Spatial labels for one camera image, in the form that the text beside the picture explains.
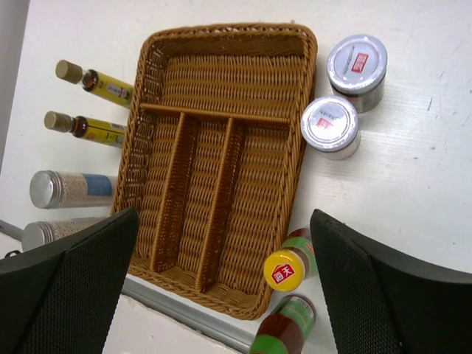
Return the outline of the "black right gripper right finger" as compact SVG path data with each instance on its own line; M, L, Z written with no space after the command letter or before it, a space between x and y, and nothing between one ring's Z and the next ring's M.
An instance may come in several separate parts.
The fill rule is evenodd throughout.
M398 251L320 209L310 232L339 353L471 352L471 274Z

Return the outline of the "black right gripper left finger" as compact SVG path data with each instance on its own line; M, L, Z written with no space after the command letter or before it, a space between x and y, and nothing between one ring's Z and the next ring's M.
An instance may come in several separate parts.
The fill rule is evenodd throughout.
M1 352L101 353L138 227L128 208L1 259Z

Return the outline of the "silver-lid spice jar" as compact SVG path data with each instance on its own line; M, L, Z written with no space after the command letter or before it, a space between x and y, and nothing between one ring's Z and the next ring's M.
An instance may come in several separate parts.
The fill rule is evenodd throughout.
M117 178L90 173L41 170L29 184L29 196L39 209L106 207L113 201Z
M21 237L23 251L38 248L80 232L104 218L75 218L62 221L36 221L26 225Z

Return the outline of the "yellow-cap red sauce bottle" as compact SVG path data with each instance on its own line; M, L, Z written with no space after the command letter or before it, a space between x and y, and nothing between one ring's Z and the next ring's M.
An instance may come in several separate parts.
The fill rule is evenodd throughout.
M263 266L268 285L279 292L295 291L318 272L308 227L289 234L280 248L270 254Z

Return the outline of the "yellow-label cork bottle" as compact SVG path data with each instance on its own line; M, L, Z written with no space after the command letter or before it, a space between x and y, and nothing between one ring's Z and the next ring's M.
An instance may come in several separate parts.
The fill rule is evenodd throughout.
M55 67L56 76L68 83L79 85L88 93L104 100L130 108L133 85L93 69L84 70L67 60L59 60Z
M114 148L122 148L125 141L125 126L89 117L71 117L48 111L44 116L44 126L60 133L70 133L78 139Z

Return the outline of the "dark silver-lid sauce jar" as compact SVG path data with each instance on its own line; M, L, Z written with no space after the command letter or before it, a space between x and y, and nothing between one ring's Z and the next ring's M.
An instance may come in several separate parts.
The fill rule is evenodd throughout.
M326 71L334 94L347 99L360 114L371 111L384 95L388 54L372 35L351 35L336 44Z

